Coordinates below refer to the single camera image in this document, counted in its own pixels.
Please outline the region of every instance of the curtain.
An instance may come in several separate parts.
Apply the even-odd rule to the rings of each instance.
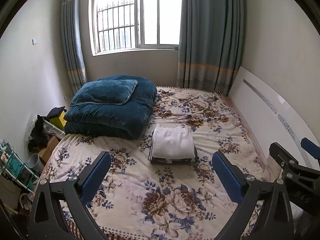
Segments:
[[[79,30],[79,0],[62,0],[61,34],[64,56],[73,93],[86,82]]]
[[[228,95],[243,32],[244,0],[182,0],[177,86]]]

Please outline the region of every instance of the white bucket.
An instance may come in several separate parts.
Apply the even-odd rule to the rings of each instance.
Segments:
[[[40,160],[40,157],[37,153],[33,153],[29,160],[28,160],[28,164],[29,164],[29,168],[33,169],[34,171],[36,171],[37,173],[41,174],[43,169],[44,169],[44,165]]]

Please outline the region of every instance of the yellow box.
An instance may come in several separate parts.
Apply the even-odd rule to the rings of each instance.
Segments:
[[[50,123],[58,127],[60,130],[64,131],[64,126],[66,125],[66,120],[64,120],[65,112],[62,111],[60,116],[50,119]]]

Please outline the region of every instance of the blue rubber pad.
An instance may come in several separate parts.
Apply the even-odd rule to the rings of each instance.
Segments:
[[[316,160],[320,160],[320,147],[307,138],[301,140],[301,147],[305,149]]]
[[[218,152],[212,155],[212,167],[218,175],[231,201],[240,204],[243,201],[242,185]]]
[[[109,153],[105,153],[83,183],[80,200],[84,205],[92,201],[110,166],[111,156]]]

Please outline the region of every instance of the window frame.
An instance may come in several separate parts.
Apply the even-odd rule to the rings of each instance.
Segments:
[[[157,0],[157,44],[144,44],[144,13],[143,13],[143,0],[140,0],[138,5],[138,0],[134,0],[134,32],[135,32],[135,48],[128,49],[113,49],[108,51],[99,51],[99,31],[98,31],[98,10],[97,10],[97,0],[92,0],[92,29],[93,29],[93,44],[94,51],[96,55],[115,53],[122,51],[131,51],[139,49],[170,49],[177,50],[179,45],[175,44],[160,44],[160,0]],[[139,43],[139,30],[138,30],[138,17],[140,17],[140,43]]]

